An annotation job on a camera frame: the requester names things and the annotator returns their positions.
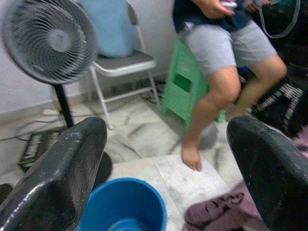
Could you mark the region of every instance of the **bare foot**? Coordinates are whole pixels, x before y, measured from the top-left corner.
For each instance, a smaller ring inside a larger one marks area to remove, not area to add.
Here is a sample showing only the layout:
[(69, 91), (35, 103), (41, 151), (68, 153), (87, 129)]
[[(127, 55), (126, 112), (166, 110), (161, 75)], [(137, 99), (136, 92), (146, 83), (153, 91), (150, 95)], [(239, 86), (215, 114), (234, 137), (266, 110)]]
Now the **bare foot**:
[(198, 146), (184, 142), (182, 145), (181, 156), (183, 163), (190, 167), (192, 170), (202, 170)]

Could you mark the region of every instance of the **chair seat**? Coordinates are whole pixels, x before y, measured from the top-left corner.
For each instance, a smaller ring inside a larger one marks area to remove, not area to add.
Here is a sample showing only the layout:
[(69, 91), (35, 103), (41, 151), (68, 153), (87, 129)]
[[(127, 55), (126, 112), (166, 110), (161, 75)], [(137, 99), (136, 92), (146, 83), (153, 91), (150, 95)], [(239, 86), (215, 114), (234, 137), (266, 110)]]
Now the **chair seat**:
[(135, 50), (128, 57), (121, 58), (98, 58), (95, 69), (106, 77), (118, 77), (140, 71), (153, 69), (156, 59), (146, 53)]

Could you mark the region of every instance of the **electric fan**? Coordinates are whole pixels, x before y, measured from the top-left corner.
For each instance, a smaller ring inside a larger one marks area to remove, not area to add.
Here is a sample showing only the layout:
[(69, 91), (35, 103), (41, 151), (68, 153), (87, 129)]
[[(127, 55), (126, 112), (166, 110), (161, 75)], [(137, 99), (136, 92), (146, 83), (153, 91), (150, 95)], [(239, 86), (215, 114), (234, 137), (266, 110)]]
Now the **electric fan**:
[(83, 78), (97, 57), (95, 32), (86, 13), (72, 0), (15, 0), (2, 34), (16, 65), (53, 85), (66, 125), (73, 126), (62, 85)]

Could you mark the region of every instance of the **green plastic stool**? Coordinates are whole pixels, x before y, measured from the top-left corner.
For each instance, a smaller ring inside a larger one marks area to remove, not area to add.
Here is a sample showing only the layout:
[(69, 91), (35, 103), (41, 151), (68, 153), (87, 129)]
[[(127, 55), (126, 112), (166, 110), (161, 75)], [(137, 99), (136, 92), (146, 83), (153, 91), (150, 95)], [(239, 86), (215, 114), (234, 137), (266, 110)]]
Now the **green plastic stool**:
[[(199, 64), (188, 47), (178, 40), (163, 94), (162, 114), (166, 116), (170, 109), (184, 119), (185, 127), (188, 128), (197, 101), (208, 91), (209, 84)], [(221, 123), (224, 116), (225, 111), (221, 111), (217, 122)]]

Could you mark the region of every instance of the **white wall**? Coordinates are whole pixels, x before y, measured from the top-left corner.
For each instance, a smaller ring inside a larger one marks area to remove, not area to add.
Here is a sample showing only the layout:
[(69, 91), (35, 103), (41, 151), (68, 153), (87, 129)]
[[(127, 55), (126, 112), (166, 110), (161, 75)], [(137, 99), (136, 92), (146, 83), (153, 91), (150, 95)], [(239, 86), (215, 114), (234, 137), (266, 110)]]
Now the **white wall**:
[[(0, 0), (0, 23), (12, 0)], [(148, 52), (157, 58), (155, 75), (165, 74), (176, 38), (172, 24), (173, 0), (128, 0), (135, 8)], [(66, 85), (68, 96), (84, 93), (81, 82)], [(0, 114), (51, 101), (49, 86), (31, 79), (8, 58), (0, 42)]]

